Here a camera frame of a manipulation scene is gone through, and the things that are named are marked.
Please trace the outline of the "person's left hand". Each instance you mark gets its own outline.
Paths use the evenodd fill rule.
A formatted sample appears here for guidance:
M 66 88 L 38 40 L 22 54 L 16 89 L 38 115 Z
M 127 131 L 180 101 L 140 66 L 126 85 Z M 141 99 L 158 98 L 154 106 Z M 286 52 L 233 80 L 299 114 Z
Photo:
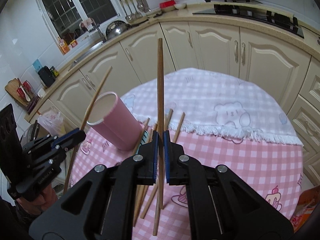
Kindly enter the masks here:
M 18 204 L 31 215 L 40 215 L 42 212 L 46 211 L 58 200 L 57 195 L 49 184 L 38 197 L 32 202 L 27 201 L 25 198 L 21 197 L 16 200 Z

